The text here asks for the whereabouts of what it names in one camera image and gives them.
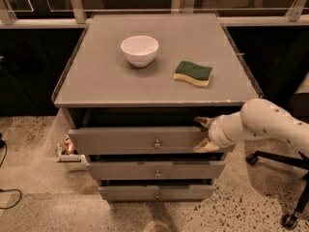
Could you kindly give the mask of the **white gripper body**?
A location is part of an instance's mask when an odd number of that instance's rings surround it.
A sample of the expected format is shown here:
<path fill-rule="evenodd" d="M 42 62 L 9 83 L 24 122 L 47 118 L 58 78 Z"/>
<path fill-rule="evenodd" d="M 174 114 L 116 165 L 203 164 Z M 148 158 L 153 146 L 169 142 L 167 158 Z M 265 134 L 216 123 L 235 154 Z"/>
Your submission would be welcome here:
<path fill-rule="evenodd" d="M 210 142 L 220 148 L 227 148 L 236 144 L 235 141 L 232 141 L 226 135 L 225 130 L 223 129 L 226 118 L 226 115 L 220 115 L 218 117 L 212 118 L 210 126 L 208 128 L 208 136 Z"/>

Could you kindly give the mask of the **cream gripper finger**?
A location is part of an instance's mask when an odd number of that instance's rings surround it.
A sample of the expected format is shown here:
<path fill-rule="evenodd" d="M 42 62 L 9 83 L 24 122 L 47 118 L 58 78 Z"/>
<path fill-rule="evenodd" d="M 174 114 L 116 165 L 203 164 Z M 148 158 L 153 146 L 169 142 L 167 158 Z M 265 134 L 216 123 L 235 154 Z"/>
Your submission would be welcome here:
<path fill-rule="evenodd" d="M 204 128 L 208 129 L 211 126 L 212 118 L 199 116 L 195 117 L 193 121 L 201 124 Z"/>
<path fill-rule="evenodd" d="M 195 153 L 209 153 L 214 152 L 219 149 L 219 146 L 215 145 L 208 138 L 203 139 L 198 145 L 193 149 Z"/>

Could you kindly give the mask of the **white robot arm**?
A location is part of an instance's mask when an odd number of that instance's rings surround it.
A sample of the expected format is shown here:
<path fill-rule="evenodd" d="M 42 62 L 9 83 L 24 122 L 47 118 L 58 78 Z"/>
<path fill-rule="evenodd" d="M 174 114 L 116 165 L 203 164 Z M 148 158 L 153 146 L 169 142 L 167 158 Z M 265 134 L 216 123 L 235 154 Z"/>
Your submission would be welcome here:
<path fill-rule="evenodd" d="M 247 101 L 239 112 L 230 115 L 196 117 L 194 121 L 206 128 L 208 133 L 193 149 L 195 153 L 214 152 L 239 141 L 265 138 L 276 138 L 295 149 L 309 152 L 309 124 L 264 99 Z"/>

